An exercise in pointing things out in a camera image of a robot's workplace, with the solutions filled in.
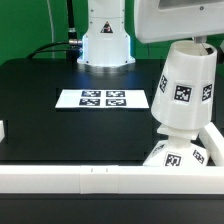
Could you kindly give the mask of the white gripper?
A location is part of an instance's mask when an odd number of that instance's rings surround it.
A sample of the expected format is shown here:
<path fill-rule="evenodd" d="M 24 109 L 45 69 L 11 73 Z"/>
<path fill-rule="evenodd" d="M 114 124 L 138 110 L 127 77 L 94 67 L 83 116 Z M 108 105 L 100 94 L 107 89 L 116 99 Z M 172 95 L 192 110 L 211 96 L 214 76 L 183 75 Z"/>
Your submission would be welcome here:
<path fill-rule="evenodd" d="M 194 37 L 199 53 L 210 55 L 206 36 L 224 33 L 224 0 L 134 0 L 134 27 L 142 43 Z M 224 64 L 224 40 L 217 52 Z"/>

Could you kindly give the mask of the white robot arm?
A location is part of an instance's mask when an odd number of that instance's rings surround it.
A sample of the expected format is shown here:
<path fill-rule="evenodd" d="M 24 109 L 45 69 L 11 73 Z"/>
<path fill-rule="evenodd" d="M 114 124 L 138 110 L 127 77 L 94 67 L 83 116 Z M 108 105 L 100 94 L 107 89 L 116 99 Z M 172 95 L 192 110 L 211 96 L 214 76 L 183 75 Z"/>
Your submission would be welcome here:
<path fill-rule="evenodd" d="M 201 42 L 224 33 L 224 0 L 134 0 L 134 32 L 142 43 L 184 38 Z M 118 71 L 132 66 L 131 39 L 125 30 L 125 0 L 88 0 L 88 30 L 79 67 Z"/>

